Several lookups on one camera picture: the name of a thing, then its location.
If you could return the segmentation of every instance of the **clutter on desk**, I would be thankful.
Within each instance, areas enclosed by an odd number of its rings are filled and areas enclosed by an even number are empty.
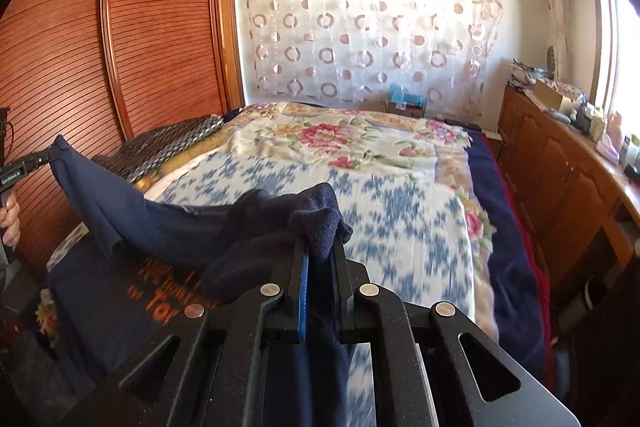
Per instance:
[[[611,113],[607,118],[607,134],[611,139],[611,145],[616,152],[622,149],[622,115],[618,112]]]
[[[640,153],[640,138],[635,134],[625,136],[620,148],[620,163],[625,169],[627,165],[636,165]]]
[[[596,143],[599,142],[606,128],[607,120],[604,118],[602,111],[596,109],[595,113],[593,114],[593,118],[591,118],[591,126],[589,127],[589,134],[591,135],[591,139]]]
[[[386,112],[411,118],[423,118],[425,105],[426,97],[404,92],[402,87],[396,83],[389,86],[385,100]]]
[[[589,135],[591,118],[593,118],[595,110],[596,108],[589,102],[582,102],[578,109],[575,110],[575,119],[572,120],[571,125],[573,125],[578,131],[581,131],[585,136]]]
[[[551,118],[555,118],[556,120],[561,121],[562,123],[565,123],[567,125],[571,125],[571,123],[572,123],[571,118],[569,118],[565,114],[562,114],[561,112],[551,110],[551,111],[549,111],[549,114],[551,115]]]
[[[511,78],[509,84],[527,96],[533,93],[535,97],[550,108],[569,115],[572,108],[587,102],[587,95],[579,87],[554,80],[551,71],[542,68],[531,68],[522,62],[513,60],[511,64]]]
[[[611,142],[611,138],[608,134],[603,134],[602,138],[596,143],[596,151],[611,163],[617,165],[620,159],[620,154],[616,151]]]
[[[511,64],[511,81],[523,89],[530,89],[539,78],[553,79],[553,77],[554,74],[551,71],[531,68],[515,58]]]

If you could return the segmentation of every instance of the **wooden desk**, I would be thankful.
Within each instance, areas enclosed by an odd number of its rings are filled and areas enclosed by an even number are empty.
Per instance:
[[[552,287],[604,230],[624,267],[640,235],[640,187],[575,129],[506,89],[498,123],[499,162]]]

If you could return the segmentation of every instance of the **wardrobe door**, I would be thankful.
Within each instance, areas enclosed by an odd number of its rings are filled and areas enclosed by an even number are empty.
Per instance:
[[[244,107],[244,90],[240,73],[240,52],[236,27],[235,0],[216,0],[220,24],[220,50],[225,74],[226,97],[229,109]]]
[[[63,134],[87,156],[122,143],[100,37],[98,0],[12,0],[0,20],[0,105],[11,107],[7,162]],[[43,274],[79,219],[49,167],[16,186],[22,261]]]
[[[215,0],[102,0],[127,136],[227,111]]]

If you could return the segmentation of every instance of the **navy blue cloth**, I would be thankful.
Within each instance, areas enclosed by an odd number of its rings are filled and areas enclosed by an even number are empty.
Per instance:
[[[489,277],[494,289],[494,313],[499,344],[522,367],[543,381],[546,367],[545,330],[538,299],[538,280],[529,264],[517,217],[511,210],[504,183],[482,134],[469,131],[466,150],[474,194],[489,221],[492,236]]]
[[[270,347],[263,425],[345,423],[353,349],[333,331],[329,254],[335,238],[345,243],[352,230],[331,185],[278,197],[250,190],[223,206],[159,204],[62,137],[56,144],[51,169],[90,230],[45,281],[58,308],[55,354],[80,397],[185,304],[226,303],[268,282],[273,263],[291,258],[303,235],[310,250],[307,338]]]
[[[124,240],[160,261],[204,270],[207,295],[222,303],[267,279],[299,235],[307,238],[313,263],[328,259],[335,237],[346,243],[353,232],[327,183],[279,197],[249,190],[232,205],[177,206],[145,200],[62,136],[55,145],[60,153],[50,164],[53,175],[105,256]]]

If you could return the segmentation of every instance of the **black cable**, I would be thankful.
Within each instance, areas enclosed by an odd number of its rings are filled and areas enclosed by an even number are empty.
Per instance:
[[[15,133],[14,133],[14,124],[12,124],[11,122],[7,122],[7,125],[9,127],[11,127],[11,144],[9,145],[9,152],[6,154],[5,157],[9,158],[9,156],[11,155],[11,151],[14,148],[14,136],[15,136]]]

